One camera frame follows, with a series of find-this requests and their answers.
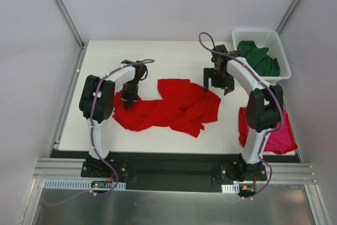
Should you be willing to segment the white plastic basket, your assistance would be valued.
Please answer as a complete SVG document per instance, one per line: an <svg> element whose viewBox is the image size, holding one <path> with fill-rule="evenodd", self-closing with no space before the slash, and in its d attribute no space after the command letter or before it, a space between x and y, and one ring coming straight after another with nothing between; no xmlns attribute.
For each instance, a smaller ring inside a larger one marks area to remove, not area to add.
<svg viewBox="0 0 337 225"><path fill-rule="evenodd" d="M291 77L291 69L281 40L276 31L257 28L239 28L232 31L232 41L235 50L237 50L240 41L254 41L257 47L267 47L269 49L268 55L271 58L277 59L280 67L280 75L262 76L264 80L274 84L280 80L286 80Z"/></svg>

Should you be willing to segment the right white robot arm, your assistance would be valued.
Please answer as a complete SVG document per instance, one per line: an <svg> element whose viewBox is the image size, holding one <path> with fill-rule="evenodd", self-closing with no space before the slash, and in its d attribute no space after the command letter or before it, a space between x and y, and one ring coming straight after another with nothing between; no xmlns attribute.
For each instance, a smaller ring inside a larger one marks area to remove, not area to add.
<svg viewBox="0 0 337 225"><path fill-rule="evenodd" d="M203 88L221 88L224 94L234 91L238 81L249 96L246 106L246 122L249 130L243 151L236 164L226 169L226 176L243 182L264 169L263 151L271 133L284 123L283 90L262 79L238 51L229 52L224 45L210 50L213 68L203 70Z"/></svg>

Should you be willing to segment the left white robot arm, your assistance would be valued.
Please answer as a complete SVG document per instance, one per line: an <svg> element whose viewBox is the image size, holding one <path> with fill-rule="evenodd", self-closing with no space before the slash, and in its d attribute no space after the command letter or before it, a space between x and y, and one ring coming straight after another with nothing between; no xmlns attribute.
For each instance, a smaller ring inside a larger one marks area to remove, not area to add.
<svg viewBox="0 0 337 225"><path fill-rule="evenodd" d="M110 162L105 160L110 150L103 129L113 114L116 90L122 89L122 105L125 109L130 108L138 101L138 85L147 78L147 65L154 62L153 59L136 62L124 60L117 69L101 77L89 75L85 80L79 109L86 118L90 132L89 155L97 160L93 171L100 177L109 175L112 169Z"/></svg>

